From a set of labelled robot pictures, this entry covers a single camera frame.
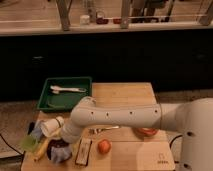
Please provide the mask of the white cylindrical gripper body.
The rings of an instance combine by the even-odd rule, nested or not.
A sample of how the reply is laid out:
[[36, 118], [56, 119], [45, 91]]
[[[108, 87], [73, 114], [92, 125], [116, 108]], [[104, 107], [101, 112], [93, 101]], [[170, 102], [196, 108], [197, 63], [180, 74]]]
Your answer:
[[64, 124], [64, 119], [61, 116], [44, 121], [41, 123], [42, 133], [46, 137], [50, 137], [56, 130], [61, 128], [63, 124]]

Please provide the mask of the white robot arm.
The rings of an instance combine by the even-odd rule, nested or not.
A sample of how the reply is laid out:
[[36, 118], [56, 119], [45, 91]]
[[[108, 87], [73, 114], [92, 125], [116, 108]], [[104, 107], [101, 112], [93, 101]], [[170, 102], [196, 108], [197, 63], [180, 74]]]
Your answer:
[[182, 134], [180, 171], [213, 171], [213, 98], [187, 103], [160, 103], [125, 107], [98, 107], [92, 97], [82, 98], [70, 118], [50, 119], [41, 125], [46, 137], [56, 135], [74, 144], [93, 125], [155, 128]]

